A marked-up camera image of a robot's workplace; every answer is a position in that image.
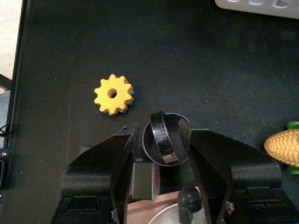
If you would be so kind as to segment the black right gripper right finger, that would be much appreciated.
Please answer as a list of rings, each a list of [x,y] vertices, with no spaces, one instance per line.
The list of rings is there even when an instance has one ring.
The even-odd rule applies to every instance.
[[[197,129],[190,160],[209,224],[299,224],[280,164],[265,152]]]

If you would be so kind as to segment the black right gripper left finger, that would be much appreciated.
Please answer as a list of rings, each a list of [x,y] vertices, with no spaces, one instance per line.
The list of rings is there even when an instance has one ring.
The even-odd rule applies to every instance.
[[[129,124],[69,165],[51,224],[127,224],[139,130]]]

